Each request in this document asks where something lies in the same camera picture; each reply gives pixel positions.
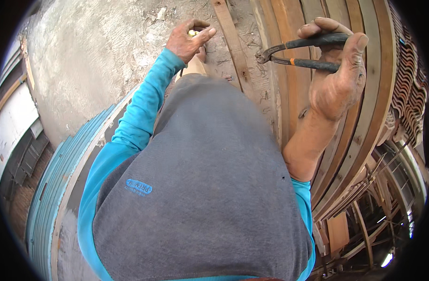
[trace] dusty floor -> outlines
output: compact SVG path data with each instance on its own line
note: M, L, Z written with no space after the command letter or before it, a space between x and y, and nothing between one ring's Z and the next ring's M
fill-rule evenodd
M270 116L266 70L253 57L261 45L255 17L248 0L231 5L257 89L254 101ZM165 20L153 21L163 7ZM207 46L207 63L219 75L235 76L209 0L44 0L30 18L26 37L32 96L53 146L141 83L172 29L188 18L208 20L217 28Z

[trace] nail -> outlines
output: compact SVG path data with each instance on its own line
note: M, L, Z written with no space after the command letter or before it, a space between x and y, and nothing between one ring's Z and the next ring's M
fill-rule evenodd
M363 52L368 42L369 42L369 37L365 35L361 36L361 38L358 40L358 43L356 44L358 50L360 52Z

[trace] blue long-sleeve shirt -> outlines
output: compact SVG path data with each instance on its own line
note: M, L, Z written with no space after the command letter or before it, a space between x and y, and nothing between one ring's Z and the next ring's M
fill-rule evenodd
M184 62L168 49L160 54L150 69L144 82L134 93L132 102L127 106L124 116L119 120L111 142L107 143L94 160L88 174L79 208L77 221L77 236L82 255L103 281L112 280L99 259L94 245L93 220L99 190L106 177L124 160L142 151L153 134L153 126L157 111L163 104L166 87L172 77L185 67ZM300 214L308 233L312 234L312 215L310 203L310 183L298 182L291 179L296 194ZM314 240L312 239L312 254L307 267L298 280L305 280L315 261ZM244 276L201 277L195 281L233 281L244 279Z

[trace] blue logo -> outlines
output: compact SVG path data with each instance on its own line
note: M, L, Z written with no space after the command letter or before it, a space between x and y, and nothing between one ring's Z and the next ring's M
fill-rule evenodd
M152 187L148 184L142 183L139 180L131 179L125 181L124 188L128 191L131 191L133 193L138 194L139 196L145 196L146 194L149 194L152 191Z

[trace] person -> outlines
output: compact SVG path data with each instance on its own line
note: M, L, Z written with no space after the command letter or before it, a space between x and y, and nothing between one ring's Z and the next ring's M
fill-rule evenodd
M189 37L191 29L200 33ZM311 106L281 151L256 106L203 71L203 45L216 30L192 19L172 31L84 188L78 241L101 280L309 276L315 261L309 181L366 79L363 33L316 18L297 34L328 32L351 34L344 46L321 48L321 60L341 66L333 74L315 72Z

